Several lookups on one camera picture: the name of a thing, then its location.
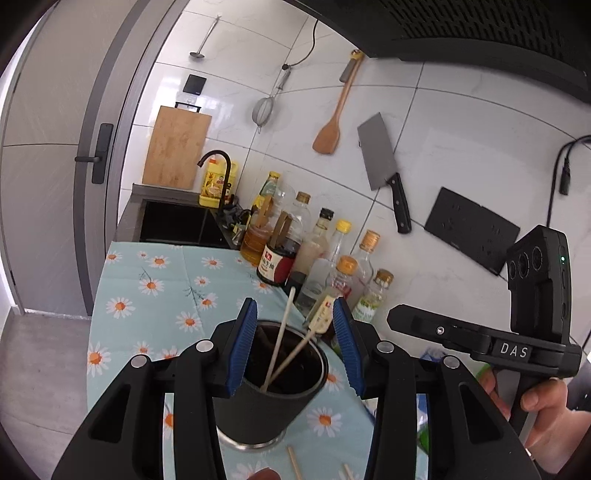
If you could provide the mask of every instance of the chopstick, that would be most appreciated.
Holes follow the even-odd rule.
[[[301,476],[300,467],[297,464],[296,453],[294,452],[294,449],[291,445],[287,446],[287,454],[290,456],[291,466],[294,469],[295,478],[297,478],[297,480],[304,480]]]
[[[279,327],[279,334],[277,334],[277,341],[275,342],[275,348],[273,349],[273,355],[271,356],[271,363],[269,363],[269,368],[267,369],[267,376],[265,377],[265,382],[261,387],[262,392],[266,392],[267,388],[269,388],[269,384],[271,383],[271,374],[273,373],[275,362],[277,362],[277,355],[279,355],[279,348],[281,346],[281,341],[283,340],[283,334],[287,324],[287,317],[290,314],[291,305],[293,304],[295,296],[296,288],[292,287],[290,290],[290,296],[287,299],[287,305],[285,305],[285,311],[283,312],[283,319],[281,320],[281,326]]]
[[[347,479],[355,480],[355,477],[353,476],[353,472],[351,471],[351,468],[349,468],[349,465],[343,463],[343,468],[345,469],[345,473],[347,474]]]
[[[273,372],[269,383],[273,383],[275,381],[275,379],[277,377],[279,377],[279,374],[281,372],[283,372],[283,370],[286,369],[286,367],[291,363],[291,361],[296,357],[296,355],[301,352],[301,350],[306,346],[306,344],[310,341],[310,339],[315,334],[316,334],[315,330],[309,330],[308,333],[306,333],[306,336],[304,338],[302,338],[300,343],[298,343],[297,346],[291,351],[291,353],[289,355],[287,355],[287,358],[285,360],[283,360],[281,365],[279,365],[279,367],[277,367],[277,370],[275,370]]]

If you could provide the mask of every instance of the cleaver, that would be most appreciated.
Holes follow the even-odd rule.
[[[408,203],[382,114],[376,113],[359,125],[357,132],[369,186],[372,190],[378,190],[390,185],[398,233],[410,233],[412,226]]]

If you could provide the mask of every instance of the metal screw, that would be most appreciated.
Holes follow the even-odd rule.
[[[201,340],[195,348],[200,352],[209,352],[213,348],[213,342],[211,340]]]
[[[141,368],[148,362],[144,355],[136,355],[131,359],[131,366],[134,368]]]
[[[380,342],[377,348],[382,353],[392,353],[394,351],[394,345],[391,342]]]
[[[448,355],[443,359],[443,365],[448,368],[456,369],[460,366],[460,361],[455,356]]]

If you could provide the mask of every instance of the green object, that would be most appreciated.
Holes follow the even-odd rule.
[[[417,435],[417,444],[419,448],[425,452],[426,454],[429,453],[429,427],[425,425],[419,430]]]

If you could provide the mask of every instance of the range hood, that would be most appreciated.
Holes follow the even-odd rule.
[[[591,103],[591,2],[286,0],[369,57],[520,74]]]

